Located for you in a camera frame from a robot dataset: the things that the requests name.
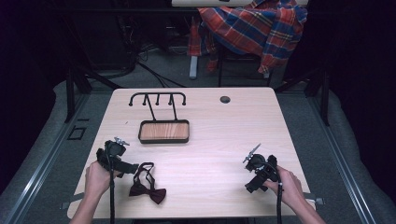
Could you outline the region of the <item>red blue plaid shirt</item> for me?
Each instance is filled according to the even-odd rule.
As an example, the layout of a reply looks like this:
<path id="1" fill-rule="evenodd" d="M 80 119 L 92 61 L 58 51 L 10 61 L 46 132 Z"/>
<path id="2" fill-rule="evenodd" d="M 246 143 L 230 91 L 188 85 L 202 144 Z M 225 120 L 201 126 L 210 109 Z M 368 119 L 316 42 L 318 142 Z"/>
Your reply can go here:
<path id="1" fill-rule="evenodd" d="M 287 62 L 302 38 L 308 12 L 296 0 L 253 0 L 239 7 L 200 7 L 191 20 L 188 54 L 209 54 L 208 69 L 218 63 L 220 46 L 239 54 L 261 58 L 258 72 Z"/>

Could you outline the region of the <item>black metal stand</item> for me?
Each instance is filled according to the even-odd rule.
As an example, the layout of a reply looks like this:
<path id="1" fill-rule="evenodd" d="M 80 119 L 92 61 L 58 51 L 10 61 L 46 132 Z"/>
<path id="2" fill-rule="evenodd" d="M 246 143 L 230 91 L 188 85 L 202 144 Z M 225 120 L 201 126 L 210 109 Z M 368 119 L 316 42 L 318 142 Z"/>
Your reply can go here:
<path id="1" fill-rule="evenodd" d="M 329 126 L 328 110 L 329 110 L 329 96 L 330 96 L 330 76 L 325 69 L 314 68 L 311 71 L 304 73 L 298 77 L 286 81 L 280 87 L 275 88 L 275 92 L 283 92 L 300 82 L 307 81 L 307 86 L 304 89 L 306 97 L 316 97 L 318 91 L 320 93 L 319 115 L 326 126 Z"/>
<path id="2" fill-rule="evenodd" d="M 67 115 L 65 123 L 69 122 L 76 114 L 76 90 L 82 94 L 90 94 L 92 92 L 92 85 L 89 82 L 89 78 L 99 81 L 112 90 L 120 89 L 120 85 L 108 80 L 105 77 L 102 77 L 98 73 L 86 67 L 77 66 L 71 68 L 68 71 L 65 80 L 67 103 Z"/>

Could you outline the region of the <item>person's left hand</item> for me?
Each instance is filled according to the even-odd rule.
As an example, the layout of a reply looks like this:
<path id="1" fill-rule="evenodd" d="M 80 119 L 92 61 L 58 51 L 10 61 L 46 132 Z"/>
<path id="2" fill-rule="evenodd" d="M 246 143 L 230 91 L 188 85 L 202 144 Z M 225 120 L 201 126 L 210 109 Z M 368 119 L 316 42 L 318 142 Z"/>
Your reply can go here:
<path id="1" fill-rule="evenodd" d="M 108 190 L 110 184 L 110 172 L 98 161 L 94 161 L 86 169 L 84 199 L 98 201 Z"/>

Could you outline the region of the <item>person's right hand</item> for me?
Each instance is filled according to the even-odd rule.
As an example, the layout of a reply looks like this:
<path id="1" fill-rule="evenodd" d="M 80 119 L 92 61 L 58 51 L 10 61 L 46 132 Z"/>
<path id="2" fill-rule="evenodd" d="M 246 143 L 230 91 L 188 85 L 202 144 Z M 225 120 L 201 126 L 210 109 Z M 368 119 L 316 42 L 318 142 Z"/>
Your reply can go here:
<path id="1" fill-rule="evenodd" d="M 282 202 L 295 209 L 305 203 L 301 181 L 297 176 L 281 166 L 277 167 L 282 183 Z"/>

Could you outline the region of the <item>black chair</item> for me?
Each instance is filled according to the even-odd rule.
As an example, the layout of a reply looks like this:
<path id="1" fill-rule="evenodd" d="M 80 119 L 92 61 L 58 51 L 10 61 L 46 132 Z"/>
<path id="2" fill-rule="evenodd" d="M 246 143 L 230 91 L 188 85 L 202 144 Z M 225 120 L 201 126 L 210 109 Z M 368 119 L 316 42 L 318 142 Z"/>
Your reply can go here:
<path id="1" fill-rule="evenodd" d="M 236 54 L 225 47 L 219 49 L 219 87 L 269 87 L 272 73 L 258 72 L 261 58 L 254 54 Z"/>

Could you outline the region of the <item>black hook rack wooden tray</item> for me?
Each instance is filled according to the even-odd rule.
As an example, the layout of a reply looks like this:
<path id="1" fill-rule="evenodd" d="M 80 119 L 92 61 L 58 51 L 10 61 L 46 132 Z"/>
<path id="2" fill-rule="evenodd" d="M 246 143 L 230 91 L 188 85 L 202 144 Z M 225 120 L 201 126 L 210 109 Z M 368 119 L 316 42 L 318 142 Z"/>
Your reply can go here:
<path id="1" fill-rule="evenodd" d="M 129 106 L 134 106 L 134 99 L 142 96 L 141 105 L 147 106 L 151 119 L 142 120 L 138 132 L 138 140 L 141 144 L 184 144 L 190 140 L 190 122 L 177 116 L 175 99 L 181 98 L 181 105 L 187 104 L 187 97 L 180 91 L 155 91 L 137 92 L 130 97 Z M 158 119 L 155 115 L 154 106 L 161 104 L 165 97 L 171 107 L 173 117 L 171 119 Z"/>

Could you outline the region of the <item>grey table bracket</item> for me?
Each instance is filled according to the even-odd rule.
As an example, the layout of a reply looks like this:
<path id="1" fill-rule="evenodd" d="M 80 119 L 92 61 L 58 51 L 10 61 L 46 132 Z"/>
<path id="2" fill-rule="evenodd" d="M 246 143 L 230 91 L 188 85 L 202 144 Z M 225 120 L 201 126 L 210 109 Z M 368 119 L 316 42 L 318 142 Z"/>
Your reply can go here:
<path id="1" fill-rule="evenodd" d="M 317 197 L 314 193 L 311 192 L 305 192 L 304 197 L 309 201 L 314 204 L 319 204 L 319 205 L 324 205 L 325 201 L 323 198 Z"/>

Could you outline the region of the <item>dark red bow tie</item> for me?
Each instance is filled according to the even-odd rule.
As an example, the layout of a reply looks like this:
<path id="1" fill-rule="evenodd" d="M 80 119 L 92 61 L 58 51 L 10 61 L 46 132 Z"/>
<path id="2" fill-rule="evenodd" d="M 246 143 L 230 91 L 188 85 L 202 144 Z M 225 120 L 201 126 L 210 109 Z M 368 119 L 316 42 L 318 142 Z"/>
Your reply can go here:
<path id="1" fill-rule="evenodd" d="M 152 201 L 156 204 L 160 204 L 166 196 L 166 189 L 156 189 L 156 180 L 151 174 L 151 169 L 154 167 L 153 162 L 143 162 L 139 165 L 136 173 L 134 174 L 133 184 L 130 187 L 129 196 L 140 196 L 146 194 L 150 197 Z M 140 176 L 146 173 L 145 178 L 149 183 L 149 187 L 146 187 L 141 183 Z"/>

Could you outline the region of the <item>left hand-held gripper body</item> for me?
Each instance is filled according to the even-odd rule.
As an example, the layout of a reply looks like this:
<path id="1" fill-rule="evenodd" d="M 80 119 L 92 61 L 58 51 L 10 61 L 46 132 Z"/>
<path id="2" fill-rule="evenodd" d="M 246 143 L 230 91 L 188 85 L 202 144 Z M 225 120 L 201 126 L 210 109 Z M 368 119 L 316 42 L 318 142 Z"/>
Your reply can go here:
<path id="1" fill-rule="evenodd" d="M 97 149 L 96 159 L 107 171 L 120 172 L 119 178 L 122 178 L 124 174 L 134 174 L 139 166 L 138 163 L 131 164 L 121 160 L 125 151 L 126 146 L 116 143 L 115 140 L 108 140 L 104 148 Z"/>

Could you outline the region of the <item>white table leg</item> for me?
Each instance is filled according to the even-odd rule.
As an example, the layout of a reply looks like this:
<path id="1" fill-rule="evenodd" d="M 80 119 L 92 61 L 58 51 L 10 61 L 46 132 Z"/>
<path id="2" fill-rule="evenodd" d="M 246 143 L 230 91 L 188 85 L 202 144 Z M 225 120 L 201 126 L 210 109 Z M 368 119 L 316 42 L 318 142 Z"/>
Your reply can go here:
<path id="1" fill-rule="evenodd" d="M 190 79 L 197 78 L 197 70 L 198 70 L 198 57 L 191 56 L 190 73 L 189 73 Z"/>

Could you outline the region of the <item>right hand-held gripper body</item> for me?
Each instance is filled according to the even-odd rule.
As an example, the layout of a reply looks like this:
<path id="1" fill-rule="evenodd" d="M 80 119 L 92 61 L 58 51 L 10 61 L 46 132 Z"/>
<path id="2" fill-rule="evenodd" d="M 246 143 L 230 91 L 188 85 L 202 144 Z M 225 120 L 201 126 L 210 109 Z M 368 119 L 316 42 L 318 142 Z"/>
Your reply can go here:
<path id="1" fill-rule="evenodd" d="M 270 155 L 267 159 L 261 154 L 253 154 L 247 159 L 246 169 L 254 172 L 255 176 L 245 185 L 248 192 L 252 193 L 257 189 L 267 191 L 264 182 L 270 179 L 272 182 L 278 181 L 277 159 Z"/>

